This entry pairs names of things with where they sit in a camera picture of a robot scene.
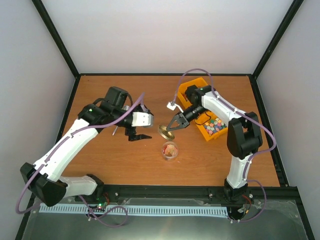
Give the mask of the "yellow star candy bin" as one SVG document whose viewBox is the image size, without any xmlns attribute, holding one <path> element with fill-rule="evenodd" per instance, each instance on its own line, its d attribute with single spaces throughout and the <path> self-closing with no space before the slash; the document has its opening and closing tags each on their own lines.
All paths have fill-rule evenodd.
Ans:
<svg viewBox="0 0 320 240">
<path fill-rule="evenodd" d="M 194 123 L 207 142 L 228 132 L 227 124 L 210 111 L 201 114 Z"/>
</svg>

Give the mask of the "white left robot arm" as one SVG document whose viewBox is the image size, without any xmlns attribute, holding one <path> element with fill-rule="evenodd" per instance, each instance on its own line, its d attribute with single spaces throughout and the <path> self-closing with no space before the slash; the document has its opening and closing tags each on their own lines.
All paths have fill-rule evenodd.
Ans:
<svg viewBox="0 0 320 240">
<path fill-rule="evenodd" d="M 136 128 L 151 127 L 154 115 L 143 104 L 143 94 L 125 109 L 124 104 L 129 96 L 126 90 L 112 86 L 105 97 L 86 105 L 70 129 L 48 153 L 33 164 L 22 165 L 20 173 L 25 188 L 48 207 L 64 198 L 78 195 L 88 196 L 95 202 L 101 200 L 104 183 L 97 176 L 63 177 L 62 174 L 80 150 L 105 128 L 124 128 L 130 142 L 150 139 L 149 135 L 137 134 Z"/>
</svg>

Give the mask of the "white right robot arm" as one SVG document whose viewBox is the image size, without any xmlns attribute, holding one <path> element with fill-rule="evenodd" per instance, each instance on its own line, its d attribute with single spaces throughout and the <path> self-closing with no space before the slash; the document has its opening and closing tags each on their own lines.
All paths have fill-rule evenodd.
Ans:
<svg viewBox="0 0 320 240">
<path fill-rule="evenodd" d="M 231 154 L 229 174 L 224 180 L 224 197 L 234 202 L 248 187 L 248 171 L 252 157 L 263 144 L 258 116 L 246 113 L 227 102 L 210 85 L 187 88 L 186 96 L 191 106 L 177 113 L 166 127 L 167 132 L 187 128 L 191 121 L 205 111 L 214 113 L 227 126 L 227 149 Z"/>
</svg>

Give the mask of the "gold jar lid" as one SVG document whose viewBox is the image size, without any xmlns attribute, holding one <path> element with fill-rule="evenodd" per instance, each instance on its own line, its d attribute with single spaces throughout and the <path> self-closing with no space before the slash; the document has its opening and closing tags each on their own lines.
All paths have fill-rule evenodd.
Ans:
<svg viewBox="0 0 320 240">
<path fill-rule="evenodd" d="M 173 140 L 175 138 L 175 135 L 173 134 L 173 132 L 168 131 L 167 127 L 164 125 L 159 125 L 158 126 L 158 133 L 166 140 Z"/>
</svg>

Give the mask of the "yellow popsicle candy bin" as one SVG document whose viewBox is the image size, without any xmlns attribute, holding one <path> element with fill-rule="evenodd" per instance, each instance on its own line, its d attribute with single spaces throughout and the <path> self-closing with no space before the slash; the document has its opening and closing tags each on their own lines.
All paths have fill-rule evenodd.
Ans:
<svg viewBox="0 0 320 240">
<path fill-rule="evenodd" d="M 182 104 L 184 109 L 186 109 L 186 108 L 191 106 L 190 101 L 188 100 L 188 98 L 184 94 L 179 95 L 178 99 L 180 100 L 180 102 L 181 102 L 181 104 Z"/>
</svg>

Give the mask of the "clear glass jar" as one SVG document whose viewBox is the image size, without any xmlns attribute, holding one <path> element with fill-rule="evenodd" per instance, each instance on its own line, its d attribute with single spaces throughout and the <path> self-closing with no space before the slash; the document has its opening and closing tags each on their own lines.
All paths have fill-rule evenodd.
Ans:
<svg viewBox="0 0 320 240">
<path fill-rule="evenodd" d="M 179 148 L 175 142 L 167 141 L 162 145 L 160 152 L 166 161 L 171 161 L 178 156 Z"/>
</svg>

